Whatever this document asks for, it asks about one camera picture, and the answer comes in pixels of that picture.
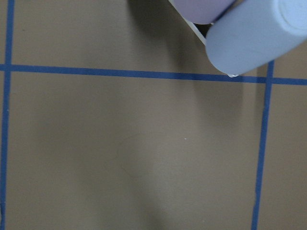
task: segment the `grid square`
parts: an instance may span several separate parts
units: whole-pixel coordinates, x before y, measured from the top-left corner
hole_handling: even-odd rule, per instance
[[[307,226],[307,87],[273,85],[259,230]]]
[[[13,64],[221,74],[166,0],[16,1]]]
[[[264,85],[16,72],[12,92],[7,230],[250,228]]]
[[[0,64],[4,64],[5,59],[6,15],[7,1],[0,0]]]
[[[275,61],[278,78],[307,79],[307,41]]]

